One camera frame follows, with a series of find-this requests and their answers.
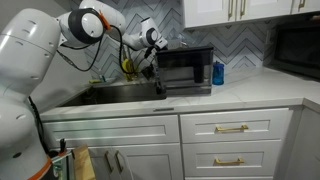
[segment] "drawer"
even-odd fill
[[[288,109],[181,115],[183,143],[281,139]]]
[[[149,116],[44,123],[50,148],[179,143],[178,116]]]
[[[186,177],[185,180],[273,180],[273,177]]]
[[[272,177],[280,146],[280,140],[184,144],[185,175],[186,177]]]

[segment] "upper cabinet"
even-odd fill
[[[237,21],[289,15],[292,0],[237,0]]]
[[[292,14],[320,11],[319,0],[293,0]]]
[[[184,27],[235,22],[237,0],[182,0]]]

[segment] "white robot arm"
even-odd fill
[[[112,27],[105,30],[104,17]],[[167,41],[151,18],[138,34],[125,33],[125,19],[96,0],[84,0],[79,10],[52,18],[35,9],[18,13],[0,34],[0,179],[41,179],[50,158],[40,143],[27,98],[43,80],[60,45],[85,47],[107,33],[132,49],[163,49]]]

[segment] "wall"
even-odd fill
[[[0,1],[0,30],[19,11],[25,8],[42,10],[57,17],[70,8],[64,0],[10,0]],[[72,51],[59,48],[67,56],[74,59],[80,67],[88,67],[83,51]],[[91,79],[90,73],[82,73],[69,66],[59,55],[55,55],[43,82],[32,93],[40,111],[54,107],[64,99],[83,88],[83,84]]]
[[[216,48],[214,60],[226,65],[226,71],[243,67],[261,67],[264,58],[264,42],[270,21],[222,25],[197,30],[183,30],[182,12],[179,0],[102,0],[121,11],[127,21],[127,33],[138,32],[139,22],[151,16],[159,26],[162,35],[170,39],[180,39],[189,46],[212,45]],[[77,8],[77,1],[71,1]],[[118,64],[118,43],[105,39],[98,62],[92,75],[104,74],[106,77],[123,78]],[[89,47],[85,53],[92,62],[96,47]],[[139,62],[144,50],[131,52],[134,61]],[[152,57],[141,66],[148,65]]]

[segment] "cabinet handle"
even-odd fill
[[[229,0],[229,14],[228,14],[229,21],[232,16],[233,16],[233,0]]]
[[[221,162],[220,159],[215,158],[214,163],[219,164],[219,165],[232,165],[232,164],[242,164],[242,163],[244,163],[244,160],[242,158],[238,158],[237,161]]]
[[[106,161],[107,161],[107,165],[108,165],[108,168],[109,168],[110,173],[112,173],[114,167],[111,166],[110,161],[109,161],[109,159],[108,159],[108,155],[109,155],[109,151],[107,151],[107,152],[104,154],[104,158],[105,158]]]
[[[119,157],[118,157],[119,154],[120,154],[120,152],[117,151],[114,156],[115,156],[115,159],[116,159],[116,163],[117,163],[118,169],[119,169],[120,173],[122,173],[123,166],[121,166],[121,164],[120,164]]]
[[[304,6],[306,5],[306,0],[300,0],[300,4],[299,4],[299,9],[298,11],[300,12],[301,8],[304,8]]]
[[[246,5],[247,5],[247,0],[241,0],[240,19],[242,18],[242,16],[246,14]]]
[[[224,131],[243,131],[249,129],[247,125],[242,125],[240,128],[222,128],[220,126],[216,127],[216,131],[224,132]]]

